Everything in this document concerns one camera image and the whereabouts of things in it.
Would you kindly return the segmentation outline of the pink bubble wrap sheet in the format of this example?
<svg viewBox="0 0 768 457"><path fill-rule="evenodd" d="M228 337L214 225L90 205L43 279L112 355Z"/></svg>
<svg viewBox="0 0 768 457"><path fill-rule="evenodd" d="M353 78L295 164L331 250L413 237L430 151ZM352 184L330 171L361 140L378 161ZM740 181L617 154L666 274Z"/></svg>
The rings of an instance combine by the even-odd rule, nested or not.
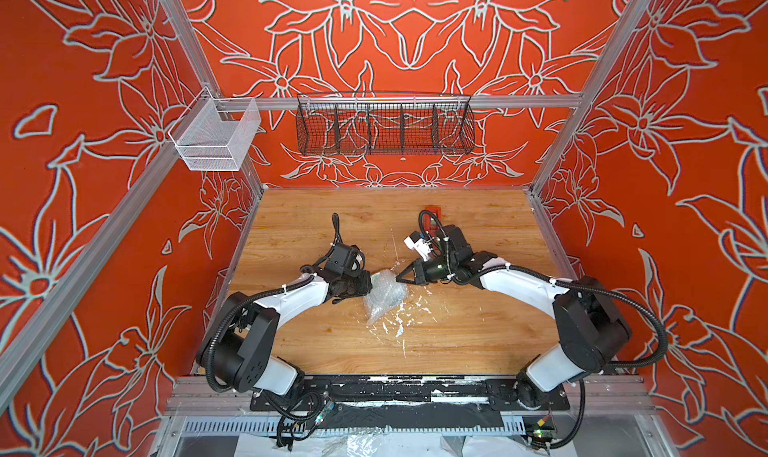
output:
<svg viewBox="0 0 768 457"><path fill-rule="evenodd" d="M392 270L382 270L371 276L371 292L363 298L367 316L366 326L373 326L389 311L399 307L408 296L408 286L398 282Z"/></svg>

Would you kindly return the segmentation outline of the red tape dispenser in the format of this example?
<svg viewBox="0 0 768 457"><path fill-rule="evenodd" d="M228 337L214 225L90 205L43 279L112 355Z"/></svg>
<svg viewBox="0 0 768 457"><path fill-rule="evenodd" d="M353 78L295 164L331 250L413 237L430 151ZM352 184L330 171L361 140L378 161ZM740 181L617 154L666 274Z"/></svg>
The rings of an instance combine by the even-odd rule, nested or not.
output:
<svg viewBox="0 0 768 457"><path fill-rule="evenodd" d="M442 209L440 206L437 205L427 205L424 207L425 211L431 212L434 214L438 219L442 218Z"/></svg>

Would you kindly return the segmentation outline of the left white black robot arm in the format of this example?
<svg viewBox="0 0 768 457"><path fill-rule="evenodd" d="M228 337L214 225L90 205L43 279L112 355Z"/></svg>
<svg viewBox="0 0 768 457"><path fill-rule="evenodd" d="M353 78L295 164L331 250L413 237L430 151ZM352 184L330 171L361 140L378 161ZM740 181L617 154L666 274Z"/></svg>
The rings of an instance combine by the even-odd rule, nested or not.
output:
<svg viewBox="0 0 768 457"><path fill-rule="evenodd" d="M301 372L273 355L280 327L324 303L364 297L371 291L364 253L354 245L336 243L288 284L227 297L208 325L196 362L217 393L260 390L286 396L298 385Z"/></svg>

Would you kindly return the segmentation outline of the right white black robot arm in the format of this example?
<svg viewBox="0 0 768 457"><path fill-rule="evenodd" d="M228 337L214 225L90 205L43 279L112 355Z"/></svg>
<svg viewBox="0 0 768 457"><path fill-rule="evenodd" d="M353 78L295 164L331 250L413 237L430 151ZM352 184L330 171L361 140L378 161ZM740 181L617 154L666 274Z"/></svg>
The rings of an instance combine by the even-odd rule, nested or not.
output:
<svg viewBox="0 0 768 457"><path fill-rule="evenodd" d="M668 352L668 334L653 311L594 279L555 278L494 253L475 252L455 225L440 227L435 235L415 231L404 244L418 258L396 277L397 282L472 286L511 297L554 321L557 345L534 358L519 377L532 390L550 392L564 382L606 370L651 366ZM615 359L632 337L619 303L636 310L654 330L657 344L650 355L631 361Z"/></svg>

